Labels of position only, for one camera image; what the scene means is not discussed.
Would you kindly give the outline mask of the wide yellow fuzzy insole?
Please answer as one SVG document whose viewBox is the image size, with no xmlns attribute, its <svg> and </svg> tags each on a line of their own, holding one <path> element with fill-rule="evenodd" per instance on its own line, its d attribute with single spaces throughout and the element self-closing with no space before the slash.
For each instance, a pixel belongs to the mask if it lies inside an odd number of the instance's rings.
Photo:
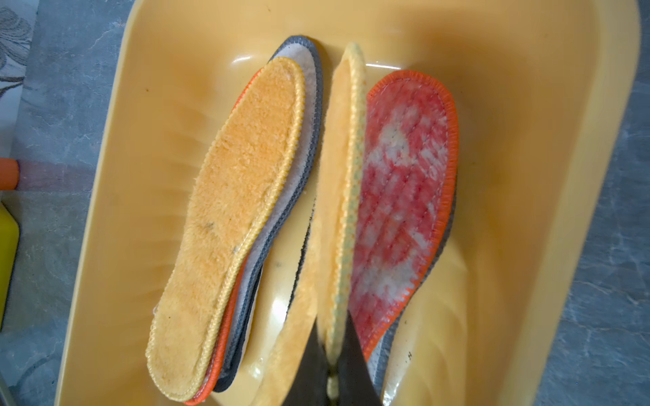
<svg viewBox="0 0 650 406">
<path fill-rule="evenodd" d="M 366 66 L 352 42 L 333 72 L 306 255 L 255 405 L 284 402 L 315 322 L 328 361 L 330 404 L 340 395 L 338 361 L 354 264 L 366 117 Z"/>
</svg>

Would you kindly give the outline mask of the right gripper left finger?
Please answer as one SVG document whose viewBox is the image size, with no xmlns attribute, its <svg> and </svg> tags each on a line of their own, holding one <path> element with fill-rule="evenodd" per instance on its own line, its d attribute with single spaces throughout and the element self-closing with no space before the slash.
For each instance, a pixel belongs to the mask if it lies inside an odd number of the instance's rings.
<svg viewBox="0 0 650 406">
<path fill-rule="evenodd" d="M 328 361 L 318 338 L 318 325 L 312 326 L 294 382 L 282 406 L 330 405 L 327 394 Z"/>
</svg>

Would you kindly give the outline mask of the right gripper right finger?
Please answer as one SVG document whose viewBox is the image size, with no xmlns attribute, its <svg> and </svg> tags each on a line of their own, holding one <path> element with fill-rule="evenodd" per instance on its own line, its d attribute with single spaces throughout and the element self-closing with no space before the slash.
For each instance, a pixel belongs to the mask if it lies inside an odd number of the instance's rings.
<svg viewBox="0 0 650 406">
<path fill-rule="evenodd" d="M 351 315 L 347 314 L 345 336 L 338 361 L 340 406 L 380 406 Z"/>
</svg>

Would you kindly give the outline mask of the red white patterned insole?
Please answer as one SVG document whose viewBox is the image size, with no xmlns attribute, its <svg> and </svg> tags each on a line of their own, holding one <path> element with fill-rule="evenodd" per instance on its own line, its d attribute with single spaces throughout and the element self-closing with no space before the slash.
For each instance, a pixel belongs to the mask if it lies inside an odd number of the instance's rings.
<svg viewBox="0 0 650 406">
<path fill-rule="evenodd" d="M 367 96 L 349 310 L 369 359 L 440 257 L 455 210 L 459 125 L 451 93 L 399 70 Z"/>
</svg>

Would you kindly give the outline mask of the grey felt insole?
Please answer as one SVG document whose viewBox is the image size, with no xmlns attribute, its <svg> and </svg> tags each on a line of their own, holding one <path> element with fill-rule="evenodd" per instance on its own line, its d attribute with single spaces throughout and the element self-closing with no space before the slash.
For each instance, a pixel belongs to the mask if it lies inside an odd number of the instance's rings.
<svg viewBox="0 0 650 406">
<path fill-rule="evenodd" d="M 450 217 L 445 227 L 445 231 L 443 232 L 442 239 L 438 245 L 433 260 L 431 260 L 427 268 L 427 271 L 424 274 L 423 279 L 421 280 L 421 282 L 419 282 L 419 286 L 421 286 L 426 281 L 431 271 L 435 267 L 436 263 L 440 259 L 443 250 L 445 249 L 445 245 L 450 237 L 452 224 L 454 221 L 455 207 L 456 207 L 456 193 L 454 193 L 453 196 L 453 201 L 450 210 Z M 396 335 L 399 322 L 403 314 L 404 311 L 401 311 L 401 313 L 399 313 L 397 319 L 393 322 L 393 324 L 389 327 L 387 332 L 384 333 L 382 338 L 379 340 L 377 347 L 371 354 L 369 362 L 367 362 L 367 367 L 368 367 L 369 375 L 371 377 L 372 385 L 379 399 L 383 398 L 384 382 L 388 370 L 390 353 L 394 343 L 394 336 Z"/>
<path fill-rule="evenodd" d="M 306 188 L 320 141 L 323 122 L 323 69 L 316 44 L 308 37 L 292 36 L 280 45 L 272 58 L 292 59 L 302 69 L 306 83 L 306 101 L 301 135 L 284 189 L 252 245 L 230 295 L 230 302 L 222 318 L 218 345 L 215 347 L 216 355 L 221 357 L 221 365 L 213 364 L 207 384 L 210 393 L 225 391 L 235 380 L 252 323 L 264 262 L 275 238 Z"/>
</svg>

